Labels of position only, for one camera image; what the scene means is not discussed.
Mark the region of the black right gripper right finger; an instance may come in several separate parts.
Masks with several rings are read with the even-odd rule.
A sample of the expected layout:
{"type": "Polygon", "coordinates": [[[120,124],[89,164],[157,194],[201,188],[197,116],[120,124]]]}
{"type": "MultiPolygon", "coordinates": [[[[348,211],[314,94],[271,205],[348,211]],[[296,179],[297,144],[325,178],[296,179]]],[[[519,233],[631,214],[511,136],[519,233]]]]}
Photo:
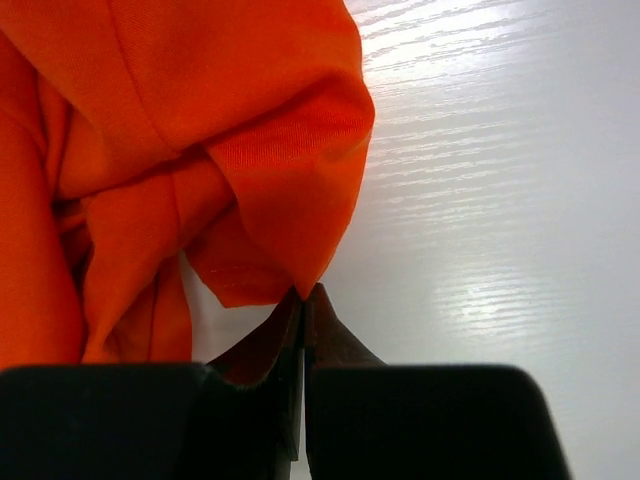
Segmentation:
{"type": "Polygon", "coordinates": [[[317,285],[304,305],[315,479],[567,479],[542,390],[500,364],[388,365],[317,285]]]}

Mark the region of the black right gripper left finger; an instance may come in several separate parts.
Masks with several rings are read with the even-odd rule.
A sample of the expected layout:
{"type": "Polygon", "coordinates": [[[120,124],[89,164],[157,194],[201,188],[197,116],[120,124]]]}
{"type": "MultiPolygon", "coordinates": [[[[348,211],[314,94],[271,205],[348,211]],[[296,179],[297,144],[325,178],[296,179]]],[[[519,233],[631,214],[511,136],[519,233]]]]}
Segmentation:
{"type": "Polygon", "coordinates": [[[301,301],[207,364],[1,375],[5,479],[285,479],[299,453],[301,301]]]}

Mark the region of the orange t shirt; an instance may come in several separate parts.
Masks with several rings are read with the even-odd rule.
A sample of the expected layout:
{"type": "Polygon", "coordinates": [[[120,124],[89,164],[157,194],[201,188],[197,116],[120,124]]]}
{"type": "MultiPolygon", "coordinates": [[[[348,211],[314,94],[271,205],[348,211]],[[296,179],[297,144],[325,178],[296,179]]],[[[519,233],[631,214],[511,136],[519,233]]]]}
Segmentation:
{"type": "Polygon", "coordinates": [[[1,364],[192,357],[226,307],[308,296],[375,110],[341,1],[1,5],[1,364]]]}

